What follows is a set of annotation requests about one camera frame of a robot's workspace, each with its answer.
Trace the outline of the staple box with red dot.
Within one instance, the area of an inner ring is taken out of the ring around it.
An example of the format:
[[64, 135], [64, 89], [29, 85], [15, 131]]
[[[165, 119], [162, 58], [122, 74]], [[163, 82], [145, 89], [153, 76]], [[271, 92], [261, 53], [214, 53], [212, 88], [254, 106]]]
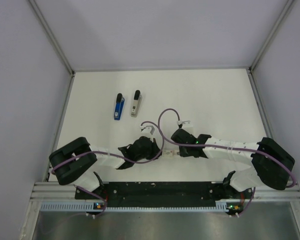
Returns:
[[162, 156], [165, 158], [177, 158], [180, 156], [180, 152], [178, 150], [164, 149]]

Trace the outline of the grey black stapler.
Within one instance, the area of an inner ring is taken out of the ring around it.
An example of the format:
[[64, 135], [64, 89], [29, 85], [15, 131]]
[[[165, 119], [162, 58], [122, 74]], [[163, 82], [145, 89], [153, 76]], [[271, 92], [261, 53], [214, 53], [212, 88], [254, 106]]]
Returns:
[[132, 99], [130, 116], [136, 118], [142, 102], [142, 94], [140, 90], [136, 90]]

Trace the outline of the blue stapler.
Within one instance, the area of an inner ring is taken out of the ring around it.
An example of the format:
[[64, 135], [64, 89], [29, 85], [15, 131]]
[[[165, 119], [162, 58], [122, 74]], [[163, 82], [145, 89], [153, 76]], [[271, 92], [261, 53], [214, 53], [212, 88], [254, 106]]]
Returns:
[[115, 100], [113, 119], [119, 121], [125, 105], [125, 98], [122, 93], [118, 93]]

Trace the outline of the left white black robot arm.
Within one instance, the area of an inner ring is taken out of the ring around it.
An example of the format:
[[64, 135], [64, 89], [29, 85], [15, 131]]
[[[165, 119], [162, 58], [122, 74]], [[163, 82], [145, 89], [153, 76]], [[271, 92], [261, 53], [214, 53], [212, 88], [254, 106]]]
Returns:
[[73, 184], [83, 187], [96, 199], [104, 191], [98, 168], [130, 169], [158, 159], [162, 150], [155, 138], [146, 136], [115, 150], [92, 147], [85, 137], [79, 137], [52, 152], [48, 159], [52, 166], [51, 174], [56, 176], [61, 186]]

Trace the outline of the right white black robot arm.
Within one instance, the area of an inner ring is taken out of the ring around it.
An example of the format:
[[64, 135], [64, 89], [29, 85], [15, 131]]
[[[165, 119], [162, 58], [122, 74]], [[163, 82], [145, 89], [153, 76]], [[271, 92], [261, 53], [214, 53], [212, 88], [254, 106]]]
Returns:
[[233, 142], [208, 134], [195, 137], [179, 128], [171, 140], [179, 147], [180, 156], [184, 158], [223, 159], [247, 165], [247, 169], [233, 170], [223, 179], [223, 192], [229, 198], [259, 186], [285, 190], [295, 164], [293, 157], [268, 137], [256, 143]]

